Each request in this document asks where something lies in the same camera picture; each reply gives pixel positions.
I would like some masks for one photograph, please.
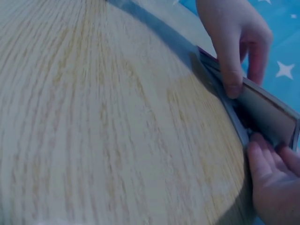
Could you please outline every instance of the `round table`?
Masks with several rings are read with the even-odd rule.
[[[252,223],[196,16],[169,0],[0,0],[0,27],[1,224]]]

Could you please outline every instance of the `star pattern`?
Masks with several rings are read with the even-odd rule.
[[[279,61],[277,61],[277,63],[279,65],[279,71],[278,71],[278,73],[276,74],[275,77],[286,76],[286,77],[293,80],[291,70],[295,67],[295,64],[286,66],[286,65],[284,65],[283,63],[281,63]]]
[[[266,1],[266,2],[269,3],[269,4],[272,4],[272,3],[271,3],[271,0],[258,0],[258,1]]]

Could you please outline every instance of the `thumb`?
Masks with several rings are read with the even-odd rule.
[[[255,187],[260,185],[263,179],[272,173],[272,170],[258,143],[250,142],[247,153],[253,186]]]
[[[300,177],[300,155],[287,146],[278,146],[276,150],[289,170]]]
[[[237,98],[241,93],[244,74],[240,64],[240,39],[232,35],[218,37],[215,46],[225,91],[228,97]]]

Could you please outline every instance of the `blue fabric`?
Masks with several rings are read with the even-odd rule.
[[[274,34],[262,86],[300,113],[300,1],[249,0],[266,20]],[[195,0],[180,3],[197,14]],[[246,71],[248,59],[242,67]]]

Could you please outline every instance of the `book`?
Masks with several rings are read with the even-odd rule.
[[[261,133],[273,146],[279,143],[297,150],[300,114],[247,78],[237,99],[230,99],[222,85],[218,60],[199,47],[200,62],[215,87],[244,146],[253,132]]]

